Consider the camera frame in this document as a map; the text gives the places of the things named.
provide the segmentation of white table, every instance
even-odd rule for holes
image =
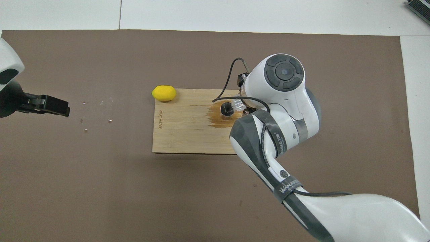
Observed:
[[[418,206],[430,227],[430,26],[405,0],[0,0],[1,30],[159,29],[400,36]]]

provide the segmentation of lemon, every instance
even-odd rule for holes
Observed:
[[[170,101],[176,96],[176,90],[172,86],[156,86],[152,91],[152,96],[159,101]]]

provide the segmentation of gray strap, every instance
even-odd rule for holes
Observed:
[[[252,115],[257,117],[261,122],[263,122],[264,125],[266,125],[267,130],[272,137],[273,143],[275,144],[276,157],[285,153],[285,151],[287,151],[285,137],[272,115],[270,115],[269,112],[261,109],[253,112]]]
[[[282,201],[284,201],[284,199],[299,186],[302,186],[302,184],[294,176],[289,176],[279,183],[275,190],[273,190],[273,195],[275,195],[275,198],[282,203]]]

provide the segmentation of brown surface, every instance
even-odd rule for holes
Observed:
[[[321,131],[282,156],[284,167],[309,191],[378,193],[418,213],[399,37],[127,30],[3,38],[26,65],[17,78],[24,91],[69,101],[71,115],[0,120],[2,241],[313,241],[238,157],[151,151],[155,86],[219,89],[233,58],[253,67],[273,53],[303,63],[322,106]]]
[[[230,117],[220,113],[221,105],[212,103],[221,90],[176,89],[169,102],[155,100],[152,152],[188,154],[235,154],[228,135],[242,112]],[[238,90],[225,90],[234,96]]]

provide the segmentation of gray band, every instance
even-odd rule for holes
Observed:
[[[282,201],[299,186],[302,186],[302,184],[294,176],[289,176],[273,190],[273,195],[282,203]]]
[[[264,125],[266,125],[273,143],[275,144],[276,157],[284,154],[285,151],[287,151],[287,143],[284,135],[282,134],[281,128],[279,128],[279,125],[276,123],[272,115],[261,109],[253,112],[252,115],[257,117]]]
[[[293,117],[291,117],[293,120],[294,125],[296,126],[297,132],[298,132],[298,142],[301,143],[305,140],[307,140],[307,126],[304,122],[304,119],[295,120]]]

